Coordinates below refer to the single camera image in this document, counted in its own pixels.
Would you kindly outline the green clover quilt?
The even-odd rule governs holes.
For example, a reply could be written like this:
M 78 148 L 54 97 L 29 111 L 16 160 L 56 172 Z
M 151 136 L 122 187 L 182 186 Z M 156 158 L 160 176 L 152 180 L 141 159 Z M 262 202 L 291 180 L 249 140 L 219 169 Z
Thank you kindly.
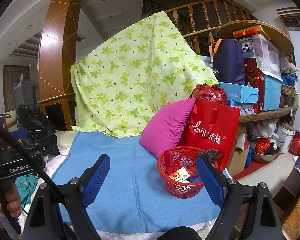
M 187 99 L 197 85 L 218 82 L 163 11 L 109 38 L 70 72 L 72 129 L 113 137 L 140 134 L 162 106 Z

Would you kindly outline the black plastic bag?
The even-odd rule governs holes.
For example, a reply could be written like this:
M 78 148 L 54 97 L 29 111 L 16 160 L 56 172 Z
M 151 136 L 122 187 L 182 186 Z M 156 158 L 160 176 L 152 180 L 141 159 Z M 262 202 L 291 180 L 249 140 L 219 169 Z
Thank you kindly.
M 214 161 L 222 156 L 222 152 L 217 149 L 211 148 L 199 151 L 198 156 L 205 156 L 209 161 Z

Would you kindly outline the blue towel blanket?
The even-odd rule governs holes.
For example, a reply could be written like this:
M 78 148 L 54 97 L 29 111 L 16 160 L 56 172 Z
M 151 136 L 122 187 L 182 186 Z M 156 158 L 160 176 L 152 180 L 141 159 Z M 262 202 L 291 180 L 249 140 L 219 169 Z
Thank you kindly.
M 94 203 L 87 207 L 96 230 L 120 234 L 164 232 L 218 217 L 220 208 L 213 204 L 206 189 L 187 199 L 166 191 L 156 158 L 140 145 L 138 136 L 77 133 L 53 181 L 63 185 L 80 177 L 102 154 L 110 157 L 110 170 Z

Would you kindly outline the light blue shoe box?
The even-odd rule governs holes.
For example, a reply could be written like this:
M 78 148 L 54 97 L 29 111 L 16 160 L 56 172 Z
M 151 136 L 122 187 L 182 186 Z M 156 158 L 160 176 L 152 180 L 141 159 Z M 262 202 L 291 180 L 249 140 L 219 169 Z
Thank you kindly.
M 258 88 L 226 82 L 220 82 L 219 86 L 225 90 L 230 100 L 239 103 L 257 103 L 258 101 Z

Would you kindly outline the blue plastic bag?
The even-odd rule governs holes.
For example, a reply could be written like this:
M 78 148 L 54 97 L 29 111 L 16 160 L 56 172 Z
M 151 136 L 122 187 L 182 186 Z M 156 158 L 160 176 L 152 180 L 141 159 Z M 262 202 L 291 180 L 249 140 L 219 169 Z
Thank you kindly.
M 201 183 L 202 180 L 200 178 L 199 175 L 195 175 L 195 176 L 192 176 L 190 179 L 189 179 L 190 183 L 191 184 L 195 184 L 195 183 Z

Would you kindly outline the wooden stair railing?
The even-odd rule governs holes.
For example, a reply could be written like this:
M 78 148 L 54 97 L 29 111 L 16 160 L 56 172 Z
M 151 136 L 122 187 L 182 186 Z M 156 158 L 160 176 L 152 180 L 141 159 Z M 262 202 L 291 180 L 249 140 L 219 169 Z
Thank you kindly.
M 235 20 L 256 17 L 243 6 L 230 0 L 203 0 L 166 10 L 176 28 L 197 54 L 206 54 L 217 38 L 217 29 Z

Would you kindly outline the cardboard box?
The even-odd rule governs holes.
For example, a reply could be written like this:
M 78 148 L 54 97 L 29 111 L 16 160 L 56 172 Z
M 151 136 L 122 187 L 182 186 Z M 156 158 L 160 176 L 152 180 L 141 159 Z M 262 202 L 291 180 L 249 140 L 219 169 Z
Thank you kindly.
M 239 174 L 244 170 L 248 152 L 249 152 L 248 147 L 245 150 L 236 148 L 233 154 L 230 156 L 226 168 L 232 177 L 234 177 L 235 175 Z

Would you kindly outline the clear plastic storage box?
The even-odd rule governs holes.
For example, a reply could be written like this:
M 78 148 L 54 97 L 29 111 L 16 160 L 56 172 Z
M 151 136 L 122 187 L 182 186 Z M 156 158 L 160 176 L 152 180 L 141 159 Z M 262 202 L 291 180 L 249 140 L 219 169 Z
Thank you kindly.
M 279 51 L 262 34 L 244 37 L 238 41 L 242 44 L 245 59 L 255 58 L 260 70 L 281 76 Z

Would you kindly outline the blue plastic storage bin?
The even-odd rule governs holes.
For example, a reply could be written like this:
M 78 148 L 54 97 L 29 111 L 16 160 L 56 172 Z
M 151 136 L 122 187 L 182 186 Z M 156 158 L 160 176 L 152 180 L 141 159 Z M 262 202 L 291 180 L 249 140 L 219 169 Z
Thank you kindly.
M 280 107 L 281 88 L 283 80 L 272 74 L 264 71 L 264 111 L 277 110 Z

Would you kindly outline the red white medicine box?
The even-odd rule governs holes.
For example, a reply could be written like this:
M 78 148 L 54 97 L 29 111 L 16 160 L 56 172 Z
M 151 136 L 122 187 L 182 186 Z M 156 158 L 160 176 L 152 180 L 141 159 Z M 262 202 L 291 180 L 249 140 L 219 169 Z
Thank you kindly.
M 191 175 L 186 167 L 182 167 L 173 174 L 170 174 L 169 177 L 174 181 L 184 183 L 186 180 L 190 179 Z

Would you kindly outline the teal garment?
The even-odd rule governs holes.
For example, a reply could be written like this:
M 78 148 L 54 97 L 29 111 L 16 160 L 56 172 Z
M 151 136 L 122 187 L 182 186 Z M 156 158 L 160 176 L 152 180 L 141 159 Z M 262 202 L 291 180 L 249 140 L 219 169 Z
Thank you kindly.
M 37 187 L 38 179 L 32 173 L 18 177 L 14 183 L 18 188 L 21 207 L 24 208 L 26 204 L 31 203 L 31 197 Z

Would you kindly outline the round wooden shelf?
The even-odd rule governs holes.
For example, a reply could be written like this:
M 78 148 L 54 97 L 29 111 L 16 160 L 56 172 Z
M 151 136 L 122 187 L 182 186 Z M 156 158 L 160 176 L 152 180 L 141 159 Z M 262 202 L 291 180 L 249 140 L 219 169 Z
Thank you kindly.
M 218 38 L 234 38 L 243 50 L 246 84 L 258 89 L 256 114 L 280 107 L 283 79 L 280 56 L 293 53 L 293 44 L 279 28 L 257 20 L 235 20 L 218 28 Z

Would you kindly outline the black puffer jacket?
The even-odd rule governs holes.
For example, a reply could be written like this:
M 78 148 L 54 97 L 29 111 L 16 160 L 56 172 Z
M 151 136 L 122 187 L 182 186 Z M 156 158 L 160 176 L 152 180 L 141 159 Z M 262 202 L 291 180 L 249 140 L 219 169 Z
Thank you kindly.
M 59 155 L 56 129 L 37 105 L 19 105 L 16 115 L 18 128 L 28 131 L 21 141 L 29 152 L 40 151 L 43 156 Z

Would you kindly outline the navy tote bag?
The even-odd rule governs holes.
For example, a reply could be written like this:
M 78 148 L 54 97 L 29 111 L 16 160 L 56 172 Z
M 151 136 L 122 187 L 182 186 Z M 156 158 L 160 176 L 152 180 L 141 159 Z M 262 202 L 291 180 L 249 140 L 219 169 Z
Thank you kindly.
M 210 47 L 213 69 L 219 72 L 219 82 L 245 85 L 245 66 L 241 42 L 218 39 Z

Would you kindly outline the pink white bedsheet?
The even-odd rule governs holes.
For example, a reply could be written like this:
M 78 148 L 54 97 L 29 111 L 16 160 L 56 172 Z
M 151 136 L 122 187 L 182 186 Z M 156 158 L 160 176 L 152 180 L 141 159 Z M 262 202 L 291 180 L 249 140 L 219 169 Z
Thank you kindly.
M 47 175 L 51 178 L 55 172 L 57 171 L 57 168 L 59 168 L 63 161 L 65 161 L 66 157 L 69 153 L 69 148 L 59 148 L 61 150 L 61 154 L 57 155 L 56 157 L 53 157 L 52 155 L 48 155 L 47 157 L 44 157 L 44 160 L 47 160 L 46 168 L 44 168 L 44 171 L 47 173 Z M 19 225 L 21 226 L 21 232 L 24 232 L 24 227 L 27 219 L 26 212 L 29 212 L 30 210 L 30 204 L 25 205 L 25 211 L 21 212 L 21 216 L 19 217 Z M 197 233 L 199 233 L 199 236 L 205 237 L 209 233 L 209 231 L 212 229 L 216 219 L 213 219 L 208 222 L 199 223 L 196 225 L 190 226 L 190 228 L 193 228 Z M 98 234 L 102 239 L 157 239 L 161 235 L 163 235 L 165 231 L 163 232 L 151 232 L 151 233 L 136 233 L 136 234 L 118 234 L 118 233 L 110 233 L 110 232 L 104 232 L 104 231 L 98 231 Z

